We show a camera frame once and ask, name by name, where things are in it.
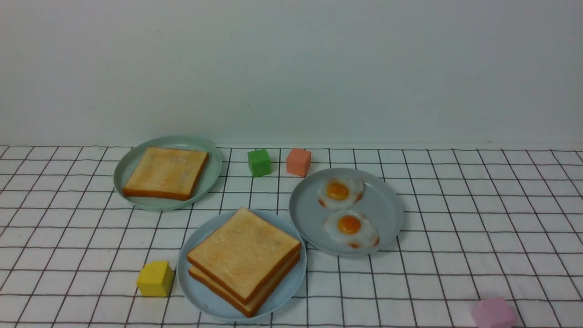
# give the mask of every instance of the bread slice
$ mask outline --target bread slice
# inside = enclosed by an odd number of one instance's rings
[[[209,153],[148,147],[124,186],[130,197],[189,200]]]
[[[188,261],[248,305],[301,248],[299,240],[246,208],[187,254]]]
[[[243,313],[246,317],[253,317],[261,306],[267,301],[269,296],[273,293],[275,288],[279,286],[282,280],[287,276],[287,274],[296,266],[300,261],[300,254],[296,253],[290,260],[287,261],[280,269],[278,269],[273,277],[268,280],[265,285],[259,289],[257,294],[249,301],[247,305],[241,303],[236,297],[229,293],[226,289],[221,287],[215,281],[213,281],[209,276],[204,274],[201,270],[196,267],[190,267],[188,273],[192,278],[200,281],[203,285],[207,286],[215,294],[223,298],[229,304],[233,305],[237,310]]]

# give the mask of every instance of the gray plate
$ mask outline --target gray plate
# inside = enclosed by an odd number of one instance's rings
[[[180,255],[178,256],[178,265],[176,266],[176,276],[178,278],[178,283],[180,288],[184,292],[184,296],[194,304],[198,309],[211,315],[219,320],[228,322],[245,323],[258,320],[272,313],[273,311],[282,307],[300,288],[301,283],[304,280],[305,268],[307,265],[305,243],[302,240],[298,231],[287,222],[285,219],[280,218],[275,214],[269,212],[263,212],[258,210],[251,210],[253,213],[257,214],[260,218],[271,223],[275,227],[286,232],[290,236],[296,238],[301,242],[300,250],[300,261],[296,266],[287,274],[287,276],[279,283],[278,287],[269,296],[267,301],[261,306],[261,309],[257,312],[254,317],[247,318],[233,306],[231,306],[227,301],[222,299],[213,293],[206,286],[192,278],[188,274],[188,269],[190,268],[190,263],[186,259],[186,255],[191,249],[200,244],[205,240],[211,233],[222,226],[235,211],[229,211],[222,213],[221,215],[212,218],[211,220],[205,222],[201,225],[184,243],[182,249],[180,250]]]
[[[132,175],[132,172],[148,147],[187,149],[209,153],[209,160],[198,179],[195,190],[192,192],[192,198],[186,201],[180,201],[151,197],[126,197],[124,195],[124,185],[128,181],[129,176]],[[115,168],[113,183],[117,193],[135,205],[135,207],[148,211],[169,211],[192,204],[208,194],[219,178],[222,166],[223,160],[221,159],[220,152],[215,146],[203,138],[186,135],[161,137],[144,142],[125,154]]]
[[[318,188],[331,177],[349,176],[364,183],[363,198],[350,210],[362,212],[377,228],[380,241],[376,247],[352,249],[333,241],[322,226],[334,211],[318,203]],[[395,240],[403,225],[403,205],[397,194],[381,179],[355,169],[327,169],[306,177],[290,197],[290,215],[296,228],[317,249],[334,256],[362,256],[379,251]]]

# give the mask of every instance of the egg yolk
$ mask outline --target egg yolk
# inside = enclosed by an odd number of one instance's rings
[[[360,230],[360,220],[347,215],[338,220],[338,230],[345,235],[354,235]]]
[[[331,183],[326,188],[326,195],[333,200],[345,200],[348,193],[348,187],[338,182]]]

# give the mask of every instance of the block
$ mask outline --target block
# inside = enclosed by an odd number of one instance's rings
[[[292,148],[286,159],[286,170],[291,175],[305,177],[312,164],[312,152]]]
[[[478,328],[511,328],[516,321],[514,310],[503,297],[482,299],[472,311]]]
[[[271,173],[271,159],[265,149],[259,149],[247,153],[249,160],[249,170],[254,177],[264,176]]]
[[[136,285],[142,296],[168,297],[173,278],[174,273],[167,261],[152,261],[140,271]]]

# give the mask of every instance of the white wall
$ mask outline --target white wall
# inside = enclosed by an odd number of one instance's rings
[[[580,0],[0,0],[0,144],[583,141]]]

